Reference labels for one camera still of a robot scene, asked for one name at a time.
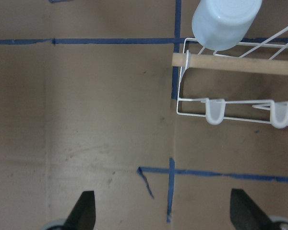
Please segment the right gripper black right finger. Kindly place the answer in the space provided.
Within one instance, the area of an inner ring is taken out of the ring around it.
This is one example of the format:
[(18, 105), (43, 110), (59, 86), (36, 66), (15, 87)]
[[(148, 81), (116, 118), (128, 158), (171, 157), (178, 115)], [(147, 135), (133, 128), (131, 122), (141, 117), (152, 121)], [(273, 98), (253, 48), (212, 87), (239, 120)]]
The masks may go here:
[(273, 225), (243, 189), (231, 189), (229, 212), (236, 230), (269, 230)]

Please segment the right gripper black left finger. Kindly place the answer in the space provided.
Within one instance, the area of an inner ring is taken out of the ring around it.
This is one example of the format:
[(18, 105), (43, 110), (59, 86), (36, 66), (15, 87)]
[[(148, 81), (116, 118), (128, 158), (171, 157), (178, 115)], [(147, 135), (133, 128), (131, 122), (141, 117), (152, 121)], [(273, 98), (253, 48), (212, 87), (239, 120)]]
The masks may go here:
[(63, 230), (93, 230), (96, 223), (94, 191), (81, 193), (75, 206), (63, 224)]

